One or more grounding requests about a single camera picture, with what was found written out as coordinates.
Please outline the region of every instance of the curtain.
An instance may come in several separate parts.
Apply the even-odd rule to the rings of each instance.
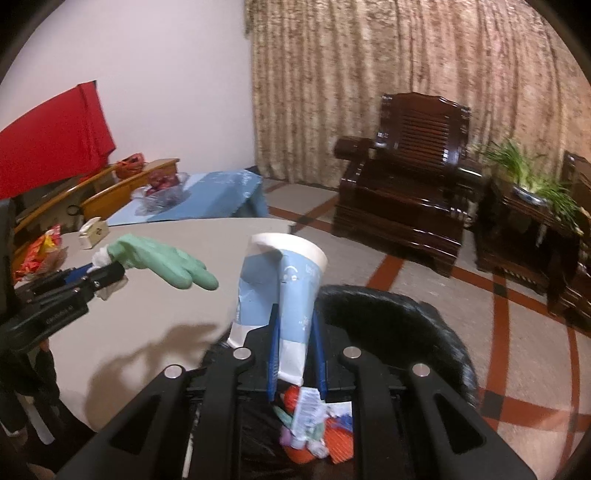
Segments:
[[[555,174],[591,159],[591,86],[525,0],[247,0],[257,165],[336,187],[341,135],[373,137],[382,93],[470,107],[470,142],[514,137]]]

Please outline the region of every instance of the dark wooden chair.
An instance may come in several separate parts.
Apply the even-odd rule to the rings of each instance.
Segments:
[[[591,213],[591,164],[565,152],[560,179],[574,201]],[[563,246],[551,265],[548,309],[555,314],[572,309],[591,326],[591,220],[581,213],[577,223],[583,231],[578,245]]]
[[[462,244],[468,200],[480,167],[466,158],[470,110],[419,93],[383,95],[373,141],[342,137],[350,160],[333,222],[337,236],[374,237],[422,250],[448,277]]]

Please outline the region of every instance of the red cloth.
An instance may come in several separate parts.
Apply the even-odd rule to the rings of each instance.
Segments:
[[[0,132],[0,199],[98,170],[114,149],[95,83],[77,85]]]

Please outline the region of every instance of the blue and white paper cup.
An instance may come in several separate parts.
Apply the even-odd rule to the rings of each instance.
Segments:
[[[246,334],[269,323],[279,304],[278,377],[303,383],[314,301],[327,259],[312,242],[287,233],[260,233],[251,238],[242,266],[236,322],[228,343],[237,348]]]

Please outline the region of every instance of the plant pot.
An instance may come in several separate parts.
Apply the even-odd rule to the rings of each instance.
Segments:
[[[548,203],[548,201],[545,198],[538,197],[535,193],[528,192],[519,185],[515,185],[513,187],[513,191],[521,200],[531,205],[535,205],[536,207],[541,207],[547,205]]]

